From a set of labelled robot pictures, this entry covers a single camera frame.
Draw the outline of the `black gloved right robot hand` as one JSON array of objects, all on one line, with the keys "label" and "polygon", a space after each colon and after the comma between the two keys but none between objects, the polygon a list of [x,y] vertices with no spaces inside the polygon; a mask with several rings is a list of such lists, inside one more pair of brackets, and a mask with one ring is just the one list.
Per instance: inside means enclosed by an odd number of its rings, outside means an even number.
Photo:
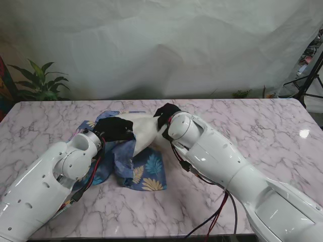
[{"label": "black gloved right robot hand", "polygon": [[179,111],[181,111],[180,108],[171,103],[166,103],[164,106],[158,108],[153,116],[158,117],[157,130],[159,131],[168,122],[169,118]]}]

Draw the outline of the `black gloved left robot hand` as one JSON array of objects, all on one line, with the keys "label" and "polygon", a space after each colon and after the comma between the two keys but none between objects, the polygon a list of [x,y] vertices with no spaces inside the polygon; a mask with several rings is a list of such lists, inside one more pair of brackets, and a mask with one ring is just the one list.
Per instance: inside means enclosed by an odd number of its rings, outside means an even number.
[{"label": "black gloved left robot hand", "polygon": [[115,116],[100,119],[93,131],[106,142],[130,141],[135,138],[133,122]]}]

